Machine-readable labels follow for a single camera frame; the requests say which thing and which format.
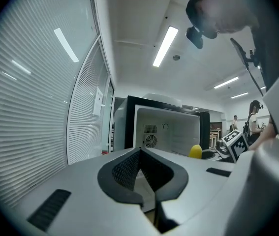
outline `paper notice on glass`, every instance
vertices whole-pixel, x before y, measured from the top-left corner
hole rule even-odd
[[[95,99],[94,99],[93,113],[92,113],[95,116],[100,116],[101,114],[102,99],[103,99],[103,93],[100,91],[99,87],[97,87]]]

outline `horizontal blinds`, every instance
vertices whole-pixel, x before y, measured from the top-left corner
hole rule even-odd
[[[14,206],[67,165],[69,103],[95,39],[90,0],[12,0],[1,13],[0,201]]]
[[[107,72],[100,45],[95,44],[74,90],[68,116],[67,157],[73,164],[101,155],[102,120],[108,87]],[[97,88],[104,94],[100,115],[93,114]]]

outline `fluorescent light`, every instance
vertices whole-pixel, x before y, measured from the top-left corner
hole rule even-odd
[[[159,67],[164,56],[166,55],[167,51],[169,50],[175,36],[178,33],[178,29],[173,28],[172,26],[169,27],[167,34],[164,37],[164,40],[160,46],[158,54],[154,61],[154,66]]]
[[[23,70],[25,73],[31,74],[31,72],[27,69],[25,69],[23,66],[21,66],[20,64],[18,64],[16,61],[12,60],[11,61],[14,65],[16,65],[16,67],[20,68],[21,70]]]
[[[72,59],[72,61],[74,61],[75,63],[78,62],[79,60],[78,60],[77,56],[74,54],[74,52],[73,52],[72,48],[70,47],[69,43],[67,42],[64,34],[62,33],[62,30],[60,28],[57,28],[57,29],[54,30],[54,33],[55,33],[56,37],[59,39],[61,45],[63,46],[63,48],[65,49],[67,54]]]
[[[233,96],[233,97],[231,97],[231,99],[238,98],[238,97],[243,96],[243,95],[246,95],[246,94],[248,94],[248,92],[245,92],[245,93],[242,93],[242,94]]]
[[[224,83],[222,83],[222,84],[220,84],[220,85],[218,85],[218,86],[215,86],[214,89],[217,89],[217,88],[219,88],[219,87],[222,87],[222,86],[224,86],[224,85],[226,85],[226,84],[229,84],[229,83],[231,83],[231,82],[233,82],[233,81],[236,81],[236,80],[238,80],[238,79],[239,79],[238,77],[235,77],[235,78],[233,78],[233,79],[231,79],[231,80],[229,80],[229,81],[226,81],[226,82],[224,82]]]
[[[12,77],[11,75],[9,75],[8,73],[2,72],[4,75],[8,76],[11,79],[14,79],[15,81],[17,80],[15,77]]]

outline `round fan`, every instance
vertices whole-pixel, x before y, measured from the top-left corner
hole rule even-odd
[[[146,137],[145,144],[147,148],[154,148],[157,144],[157,137],[154,135],[149,135]]]

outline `yellow object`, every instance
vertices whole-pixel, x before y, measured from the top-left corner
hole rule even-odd
[[[202,159],[202,147],[200,145],[194,145],[190,149],[190,153],[188,157],[196,158],[196,159]]]

